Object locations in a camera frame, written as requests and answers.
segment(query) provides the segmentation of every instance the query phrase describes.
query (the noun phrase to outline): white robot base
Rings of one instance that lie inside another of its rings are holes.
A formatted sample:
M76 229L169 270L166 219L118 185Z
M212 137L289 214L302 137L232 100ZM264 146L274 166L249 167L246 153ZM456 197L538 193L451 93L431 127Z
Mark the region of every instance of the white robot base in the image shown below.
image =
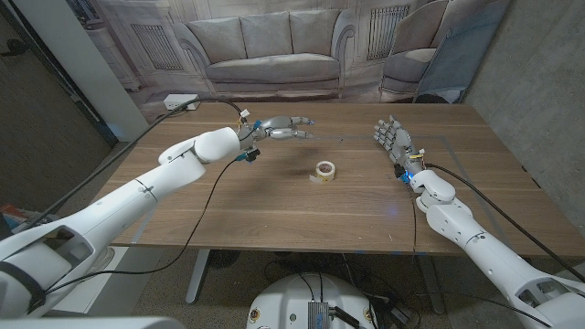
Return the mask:
M369 311L369 300L356 287L334 276L322 274L323 286L319 273L294 274L271 284L254 300L248 313L247 329L298 328L313 329L351 329L354 326L341 318L328 314L309 316L310 303L313 309L323 306L323 302L333 311L337 306L343 312L359 321L359 328L373 329Z

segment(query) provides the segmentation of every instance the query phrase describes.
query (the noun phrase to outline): armrest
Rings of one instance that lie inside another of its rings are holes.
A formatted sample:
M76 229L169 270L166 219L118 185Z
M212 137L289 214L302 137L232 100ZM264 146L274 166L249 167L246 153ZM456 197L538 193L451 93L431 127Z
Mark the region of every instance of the armrest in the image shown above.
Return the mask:
M356 14L352 9L345 9L339 13L333 28L331 39L331 57L341 60L345 57L346 42L348 37L353 37L356 32Z
M175 32L175 37L181 48L191 51L191 54L202 71L201 73L205 75L205 68L211 65L211 61L197 37L182 23L173 24L173 32Z
M428 48L439 29L448 3L448 0L433 1L402 19L396 25L390 54Z

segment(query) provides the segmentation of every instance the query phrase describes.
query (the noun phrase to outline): white power strip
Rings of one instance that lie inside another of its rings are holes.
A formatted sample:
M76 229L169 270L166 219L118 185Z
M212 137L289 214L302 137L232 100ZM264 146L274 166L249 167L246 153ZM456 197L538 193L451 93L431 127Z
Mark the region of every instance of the white power strip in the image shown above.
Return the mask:
M186 101L191 101L196 97L197 97L197 94L169 94L165 98L166 109L171 111L175 107L177 107L178 105L183 104ZM199 106L199 101L195 102L193 104L187 105L186 108L188 110L196 110L197 106Z

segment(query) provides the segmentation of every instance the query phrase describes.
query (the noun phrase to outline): wire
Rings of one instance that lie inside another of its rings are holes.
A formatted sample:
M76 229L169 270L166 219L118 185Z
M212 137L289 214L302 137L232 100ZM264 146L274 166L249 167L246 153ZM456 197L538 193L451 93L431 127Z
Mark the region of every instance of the wire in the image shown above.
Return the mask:
M355 287L356 283L354 282L354 277L351 275L351 270L349 269L349 265L347 264L347 258L346 258L345 253L342 253L341 256L343 256L344 262L346 263L347 274L349 274L349 280L351 281L351 285L353 285Z
M239 141L241 142L241 141L245 140L246 138L250 137L250 135L251 135L252 133L254 133L254 132L256 131L256 129L258 129L258 128L254 128L254 129L252 129L252 130L251 130L251 131L250 131L250 132L249 132L249 133L246 135L246 137L239 139Z
M538 319L536 316L534 316L534 315L532 315L530 313L526 313L526 312L524 312L522 310L518 310L516 307L510 306L510 305L505 304L503 302L494 301L494 300L487 299L487 298L484 298L484 297L473 296L473 295L470 295L470 294L467 294L467 293L460 293L460 292L428 292L428 293L415 293L415 295L417 295L417 296L425 296L425 295L430 295L430 294L435 294L435 293L438 293L438 294L452 294L452 295L456 295L456 296L462 296L462 297L467 297L467 298L471 298L471 299L476 299L476 300L479 300L479 301L490 302L492 304L505 307L508 310L512 310L514 312L517 312L517 313L520 313L520 314L522 314L524 316L527 316L527 317L531 318L532 320L534 320L534 321L536 321L536 322L538 322L538 323L546 326L547 328L550 328L551 327L550 324L547 324L546 322Z
M436 164L427 164L427 167L429 167L429 168L437 168L439 170L442 170L443 172L445 172L445 173L447 173L449 175L452 175L453 177L457 178L458 180L460 180L465 185L469 186L475 193L477 193L478 196L480 196L483 200L485 200L485 202L487 202L490 206L492 206L495 209L495 211L497 211L498 213L500 213L500 215L502 215L505 219L507 219L508 222L510 222L510 224L512 224L515 228L517 228L520 232L522 232L530 240L532 240L532 242L536 243L537 246L539 246L541 249L543 249L550 257L552 257L553 260L556 260L560 265L562 265L565 269L567 269L567 271L571 272L574 276L576 276L579 280L581 280L581 282L585 282L585 277L583 275L581 275L579 272L575 271L575 269L573 269L572 267L570 267L564 260L562 260L559 256L557 256L556 253L554 253L551 249L549 249L547 246L545 246L537 238L533 237L530 233L528 233L528 231L526 231L518 223L516 223L512 218L510 218L504 212L504 210L502 210L498 206L496 206L495 203L492 202L492 200L490 200L487 196L485 196L479 189L477 189L477 187L473 186L473 184L469 183L468 181L466 181L462 177L458 176L454 172L452 172L452 171L450 171L448 169L445 169L445 168L443 168L443 167L441 167L439 165L436 165Z
M216 186L218 185L219 179L221 178L221 176L223 175L223 173L226 172L226 170L229 168L229 166L233 163L235 163L236 160L232 160L229 164L227 164L225 166L225 168L223 168L223 170L221 171L221 173L218 176L218 179L216 179L216 183L213 185L213 187L211 188L211 192L209 193L209 197L207 198L207 202L205 204L205 206L203 207L203 212L201 213L201 216L199 217L199 220L197 221L197 223L195 224L195 227L193 228L193 230L191 231L191 235L189 235L189 239L186 240L185 245L183 246L183 248L181 249L181 252L179 252L179 254L173 259L171 260L171 262L169 262L168 264L166 264L165 266L158 268L158 269L154 269L154 270L149 270L149 271L97 271L97 272L93 272L90 274L86 274L83 275L77 279L65 282L63 284L60 284L59 286L55 287L55 288L49 288L45 291L45 294L48 295L56 290L59 290L61 288L67 287L70 284L73 284L75 282L78 281L82 281L91 277L94 277L96 275L100 275L100 274L150 274L150 273L155 273L158 271L162 271L164 269L167 269L168 267L170 267L171 265L173 265L185 252L186 247L189 245L189 242L191 241L191 238L193 238L193 235L195 234L195 230L197 229L197 227L199 226L199 223L201 223L201 219L203 219L203 216L205 215L205 212L207 210L207 206L209 205L209 201L211 200L211 196L213 196L213 192L216 189Z
M73 196L75 193L77 193L79 190L81 190L85 185L87 185L93 178L95 178L97 175L101 174L107 167L109 167L111 164L113 164L116 160L118 160L124 153L126 153L128 150L132 149L137 143L138 141L140 141L148 132L150 132L151 130L153 130L153 128L158 125L158 123L162 122L164 119L170 117L171 115L181 112L184 109L186 109L186 107L189 104L192 104L194 102L197 101L217 101L217 102L223 102L226 103L227 105L230 105L231 107L233 107L237 112L238 115L240 116L241 113L241 109L238 107L238 105L234 104L231 101L226 101L226 100L222 100L219 98L213 98L213 97L208 97L208 98L196 98L193 99L191 101L186 101L180 105L177 105L173 110L169 111L167 114L159 117L156 119L156 121L154 121L148 128L146 128L143 132L141 132L138 137L134 138L134 140L132 140L131 142L129 142L126 146L124 146L122 148L122 150L120 150L120 152L118 152L115 156L112 157L112 159L108 160L103 166L101 166L100 168L98 168L95 172L91 173L91 175L89 175L87 178L85 178L79 185L73 187L73 189L71 189L65 196L63 196L62 198L60 198L59 200L57 200L57 202L55 202L53 205L51 205L50 207L48 207L45 211L43 211L42 214L40 214L37 218L35 218L33 221L29 222L22 230L27 230L29 228L33 228L39 221L41 221L43 218L45 218L48 214L50 214L51 212L53 212L55 209L57 209L58 207L60 207L61 205L63 205L65 203L65 201L67 201L71 196Z
M407 183L405 184L406 189L409 191L409 195L410 195L410 202L412 203L412 214L414 215L414 240L412 242L412 259L410 260L410 267L412 268L412 266L414 265L414 256L417 253L417 208L414 204L414 197L412 196L412 189L410 188L410 185Z
M369 308L369 315L372 317L372 324L374 325L374 329L378 329L378 326L376 325L377 318L374 316L374 313L372 312L372 300L368 298L367 302Z
M307 287L309 287L309 290L311 291L311 302L314 302L313 288L311 288L311 285L309 284L309 282L307 282L307 280L304 279L301 273L299 273L299 276L301 277L301 279L303 279L304 283L307 284Z
M323 276L319 272L319 281L321 281L321 302L323 302Z

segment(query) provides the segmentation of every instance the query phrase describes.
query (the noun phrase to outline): couch cushion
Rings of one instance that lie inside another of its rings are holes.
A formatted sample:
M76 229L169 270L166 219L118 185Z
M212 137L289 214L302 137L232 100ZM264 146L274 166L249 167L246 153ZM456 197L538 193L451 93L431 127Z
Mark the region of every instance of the couch cushion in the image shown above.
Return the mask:
M239 18L201 20L186 25L203 46L211 63L246 58Z
M323 90L336 90L339 88L339 79L290 82L290 83L243 83L243 82L214 82L213 88L218 92L263 92L263 91L288 91L303 90L303 94L312 92L323 93Z
M289 13L240 17L248 58L293 53Z
M382 90L394 91L396 93L414 93L419 86L416 82L405 82L384 77L382 80Z
M339 10L291 12L292 51L331 56L331 38Z
M434 48L425 48L390 55L384 63L384 75L396 80L419 82L434 53Z
M315 54L293 54L235 59L206 69L214 82L289 83L339 78L339 62Z

